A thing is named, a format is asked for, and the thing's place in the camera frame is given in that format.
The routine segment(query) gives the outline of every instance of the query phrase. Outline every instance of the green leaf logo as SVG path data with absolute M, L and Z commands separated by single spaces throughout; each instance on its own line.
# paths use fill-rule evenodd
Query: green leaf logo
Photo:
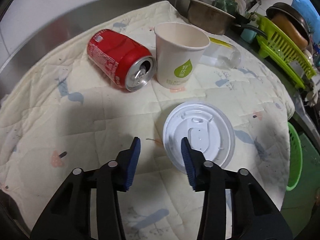
M 181 65 L 180 67 L 177 67 L 174 70 L 174 75 L 179 78 L 184 78 L 188 76 L 191 73 L 191 71 L 192 71 L 192 64 L 191 64 L 191 61 L 188 60 L 185 64 Z

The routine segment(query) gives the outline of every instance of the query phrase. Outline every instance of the cream quilted cloth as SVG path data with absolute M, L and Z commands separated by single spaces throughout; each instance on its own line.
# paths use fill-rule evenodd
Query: cream quilted cloth
M 281 208 L 289 174 L 287 120 L 294 106 L 279 79 L 252 54 L 219 37 L 240 50 L 238 69 L 198 65 L 184 89 L 168 90 L 153 79 L 133 93 L 115 87 L 87 57 L 87 42 L 104 28 L 135 39 L 154 54 L 153 28 L 166 21 L 183 19 L 164 1 L 98 25 L 48 53 L 4 102 L 0 186 L 16 201 L 30 229 L 74 168 L 97 169 L 138 136 L 141 153 L 133 185 L 119 193 L 126 235 L 133 240 L 196 239 L 204 195 L 192 191 L 161 143 L 170 111 L 190 100 L 208 102 L 226 114 L 236 134 L 227 169 L 247 168 Z M 94 214 L 94 200 L 91 210 Z

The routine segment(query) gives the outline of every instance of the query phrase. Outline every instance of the green plastic basket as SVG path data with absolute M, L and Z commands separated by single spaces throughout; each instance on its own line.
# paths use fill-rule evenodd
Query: green plastic basket
M 287 191 L 293 190 L 299 182 L 302 172 L 302 148 L 300 138 L 292 124 L 288 122 L 290 135 L 290 173 Z
M 308 79 L 316 75 L 315 70 L 298 46 L 278 26 L 268 18 L 259 14 L 257 15 L 260 18 L 259 29 L 264 31 L 268 36 L 266 40 L 262 36 L 257 35 L 260 45 L 259 55 L 263 58 L 270 56 L 295 82 L 296 88 L 305 89 L 302 78 L 297 75 L 289 63 L 298 61 Z

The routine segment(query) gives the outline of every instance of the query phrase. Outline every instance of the cup rim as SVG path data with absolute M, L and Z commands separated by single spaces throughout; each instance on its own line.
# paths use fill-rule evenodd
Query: cup rim
M 167 39 L 165 39 L 163 36 L 159 35 L 159 32 L 157 32 L 157 27 L 160 26 L 160 25 L 163 25 L 163 24 L 168 24 L 168 23 L 175 23 L 175 24 L 179 24 L 179 25 L 187 25 L 187 26 L 190 26 L 194 29 L 196 29 L 197 31 L 201 32 L 203 35 L 205 35 L 208 39 L 208 44 L 205 45 L 205 46 L 202 46 L 202 47 L 189 47 L 189 46 L 185 46 L 185 45 L 180 45 L 180 44 L 176 44 L 172 41 L 168 41 Z M 156 34 L 156 36 L 160 37 L 161 39 L 165 40 L 166 42 L 174 45 L 174 46 L 177 46 L 177 47 L 180 47 L 180 48 L 184 48 L 184 49 L 189 49 L 189 50 L 202 50 L 202 49 L 206 49 L 209 45 L 210 45 L 210 39 L 208 37 L 207 34 L 205 34 L 201 29 L 191 25 L 191 24 L 187 24 L 187 23 L 179 23 L 179 22 L 163 22 L 163 23 L 158 23 L 155 27 L 154 27 L 154 32 Z

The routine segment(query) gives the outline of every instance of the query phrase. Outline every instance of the can top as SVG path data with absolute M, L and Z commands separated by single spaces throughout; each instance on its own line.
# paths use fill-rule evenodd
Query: can top
M 178 170 L 186 173 L 181 140 L 187 137 L 192 149 L 225 168 L 235 149 L 235 133 L 229 119 L 218 108 L 201 102 L 186 102 L 168 116 L 163 129 L 163 144 Z
M 125 78 L 125 88 L 137 91 L 145 86 L 156 72 L 156 60 L 152 56 L 142 57 L 129 69 Z

